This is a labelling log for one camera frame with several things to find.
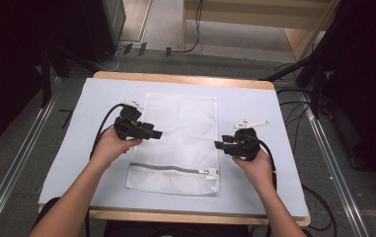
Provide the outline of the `person's right hand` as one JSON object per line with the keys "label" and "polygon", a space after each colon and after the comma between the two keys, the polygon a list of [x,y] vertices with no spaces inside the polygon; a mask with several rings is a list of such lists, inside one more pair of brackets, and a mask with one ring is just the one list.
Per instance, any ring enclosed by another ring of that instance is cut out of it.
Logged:
{"label": "person's right hand", "polygon": [[261,198],[275,194],[272,184],[272,171],[269,156],[260,150],[253,161],[246,161],[234,156],[233,161],[244,171],[248,181]]}

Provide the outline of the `person's left hand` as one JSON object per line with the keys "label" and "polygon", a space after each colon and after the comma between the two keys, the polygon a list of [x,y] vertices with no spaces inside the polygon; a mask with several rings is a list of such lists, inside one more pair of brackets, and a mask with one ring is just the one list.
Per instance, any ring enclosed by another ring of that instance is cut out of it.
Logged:
{"label": "person's left hand", "polygon": [[113,128],[104,131],[92,154],[88,167],[104,173],[111,163],[130,148],[142,143],[141,139],[121,140]]}

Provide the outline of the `metal floor rail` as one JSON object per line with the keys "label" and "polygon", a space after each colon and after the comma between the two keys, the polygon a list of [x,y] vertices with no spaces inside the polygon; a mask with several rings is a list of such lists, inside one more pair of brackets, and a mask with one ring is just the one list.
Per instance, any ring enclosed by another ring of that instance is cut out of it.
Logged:
{"label": "metal floor rail", "polygon": [[63,84],[63,79],[56,77],[51,85],[52,95],[47,104],[38,111],[31,128],[29,129],[20,149],[18,150],[11,166],[0,184],[0,214],[3,211],[14,187],[16,186],[21,173],[34,149],[39,135],[48,120],[51,111],[57,101],[59,90]]}
{"label": "metal floor rail", "polygon": [[361,212],[355,202],[355,199],[348,187],[348,184],[342,174],[342,171],[338,165],[334,151],[326,137],[323,127],[320,121],[314,116],[311,111],[306,113],[309,120],[309,124],[312,127],[313,133],[316,137],[318,145],[321,149],[323,158],[329,169],[332,181],[335,185],[343,207],[344,213],[347,217],[349,225],[353,231],[355,237],[370,237]]}

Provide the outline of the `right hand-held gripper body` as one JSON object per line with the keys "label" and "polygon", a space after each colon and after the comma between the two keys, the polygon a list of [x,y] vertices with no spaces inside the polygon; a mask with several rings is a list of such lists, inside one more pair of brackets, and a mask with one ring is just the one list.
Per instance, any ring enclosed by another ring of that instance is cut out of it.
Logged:
{"label": "right hand-held gripper body", "polygon": [[233,145],[230,148],[232,156],[244,157],[246,161],[253,161],[262,148],[268,151],[268,146],[258,138],[256,126],[268,124],[268,121],[244,119],[234,126]]}

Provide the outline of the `dark curtain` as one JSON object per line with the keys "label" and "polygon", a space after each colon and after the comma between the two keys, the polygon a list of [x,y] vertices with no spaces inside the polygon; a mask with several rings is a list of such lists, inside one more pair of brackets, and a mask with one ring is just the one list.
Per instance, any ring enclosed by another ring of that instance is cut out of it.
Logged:
{"label": "dark curtain", "polygon": [[57,38],[72,0],[0,0],[0,137],[25,105],[42,92],[41,48],[57,74],[69,68]]}
{"label": "dark curtain", "polygon": [[376,0],[342,0],[329,32],[333,75],[323,93],[356,167],[376,172]]}

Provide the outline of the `light wooden furniture frame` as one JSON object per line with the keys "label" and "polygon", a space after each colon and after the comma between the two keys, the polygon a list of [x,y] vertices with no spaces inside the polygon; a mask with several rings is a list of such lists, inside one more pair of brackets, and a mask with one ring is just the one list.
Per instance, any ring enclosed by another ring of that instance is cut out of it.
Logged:
{"label": "light wooden furniture frame", "polygon": [[283,28],[301,60],[335,17],[341,0],[203,0],[207,22]]}

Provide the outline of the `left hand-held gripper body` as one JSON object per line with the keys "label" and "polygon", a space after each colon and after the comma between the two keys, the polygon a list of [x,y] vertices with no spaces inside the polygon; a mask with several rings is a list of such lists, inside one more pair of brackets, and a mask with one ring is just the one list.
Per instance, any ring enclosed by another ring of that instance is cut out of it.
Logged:
{"label": "left hand-held gripper body", "polygon": [[149,132],[143,127],[138,119],[141,117],[142,107],[135,101],[122,101],[119,116],[115,119],[113,128],[121,140],[127,137],[148,139]]}

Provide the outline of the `light blue table mat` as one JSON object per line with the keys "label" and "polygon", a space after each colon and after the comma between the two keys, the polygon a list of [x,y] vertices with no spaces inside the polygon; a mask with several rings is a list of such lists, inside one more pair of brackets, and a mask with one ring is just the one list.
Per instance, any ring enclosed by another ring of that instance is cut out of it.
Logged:
{"label": "light blue table mat", "polygon": [[[243,119],[266,119],[258,134],[274,159],[277,192],[292,216],[307,222],[309,211],[290,148],[274,86],[266,81],[207,77],[173,77],[129,80],[89,78],[77,102],[64,140],[49,169],[39,197],[41,203],[61,196],[89,161],[96,132],[107,111],[122,99],[142,101],[149,92],[213,96],[217,99],[218,127],[223,134]],[[215,195],[182,197],[132,191],[125,187],[129,165],[122,155],[103,175],[93,197],[94,215],[115,211],[177,213],[184,215],[241,216],[251,219],[264,215],[263,205],[243,171],[227,155],[220,155],[222,186]]]}

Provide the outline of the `black metal stand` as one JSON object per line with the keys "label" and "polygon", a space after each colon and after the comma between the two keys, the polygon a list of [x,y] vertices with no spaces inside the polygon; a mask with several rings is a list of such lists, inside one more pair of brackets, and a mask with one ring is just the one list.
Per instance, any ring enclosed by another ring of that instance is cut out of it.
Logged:
{"label": "black metal stand", "polygon": [[49,63],[49,45],[45,44],[41,48],[41,77],[42,77],[42,102],[41,107],[45,108],[51,98],[51,79],[50,79],[50,63]]}

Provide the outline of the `white mesh laundry bag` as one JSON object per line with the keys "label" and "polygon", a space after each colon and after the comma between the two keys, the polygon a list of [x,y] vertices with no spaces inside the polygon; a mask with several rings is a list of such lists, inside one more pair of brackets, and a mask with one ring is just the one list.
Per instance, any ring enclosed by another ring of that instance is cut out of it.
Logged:
{"label": "white mesh laundry bag", "polygon": [[214,97],[149,93],[142,119],[162,132],[134,148],[125,186],[177,196],[219,191],[217,100]]}

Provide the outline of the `black tripod stand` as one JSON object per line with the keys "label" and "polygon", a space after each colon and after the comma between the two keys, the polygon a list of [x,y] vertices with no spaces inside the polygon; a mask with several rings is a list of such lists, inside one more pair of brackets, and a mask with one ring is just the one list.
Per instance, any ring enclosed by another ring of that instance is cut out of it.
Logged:
{"label": "black tripod stand", "polygon": [[352,5],[353,0],[340,0],[335,18],[327,28],[319,44],[307,57],[279,72],[263,78],[263,81],[274,82],[282,76],[301,69],[295,83],[298,88],[305,88],[310,84],[310,81],[313,81],[309,107],[316,119],[319,117],[321,89],[323,81],[326,79],[325,72],[327,71],[329,60],[334,53],[334,48],[337,46],[339,35],[345,28],[345,22],[351,13]]}

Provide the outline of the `person's dark clothing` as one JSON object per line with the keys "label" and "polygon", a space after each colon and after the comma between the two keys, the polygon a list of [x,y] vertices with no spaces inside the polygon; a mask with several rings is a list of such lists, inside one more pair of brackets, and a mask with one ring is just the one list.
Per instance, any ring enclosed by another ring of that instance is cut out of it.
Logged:
{"label": "person's dark clothing", "polygon": [[[34,227],[59,199],[60,197],[53,198],[45,205]],[[83,227],[89,228],[88,211]],[[253,237],[256,230],[257,227],[248,227],[246,225],[109,220],[106,224],[103,237]]]}

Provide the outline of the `black cabinet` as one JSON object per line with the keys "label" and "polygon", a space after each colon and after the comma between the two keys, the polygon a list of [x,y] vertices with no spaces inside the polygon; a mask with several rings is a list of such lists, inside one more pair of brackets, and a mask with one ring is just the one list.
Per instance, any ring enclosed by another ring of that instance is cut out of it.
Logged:
{"label": "black cabinet", "polygon": [[87,31],[91,57],[96,62],[109,58],[117,47],[126,20],[122,0],[80,0]]}

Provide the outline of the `wooden table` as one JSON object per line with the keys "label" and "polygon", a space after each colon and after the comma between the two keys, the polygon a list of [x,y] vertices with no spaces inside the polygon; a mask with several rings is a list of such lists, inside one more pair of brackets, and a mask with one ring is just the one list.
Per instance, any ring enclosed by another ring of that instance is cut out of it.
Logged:
{"label": "wooden table", "polygon": [[62,196],[90,161],[96,134],[113,124],[113,106],[140,109],[161,131],[104,172],[84,212],[94,218],[217,224],[265,224],[263,203],[215,141],[250,126],[271,154],[276,191],[301,226],[310,223],[279,101],[267,81],[98,72],[86,80],[39,197]]}

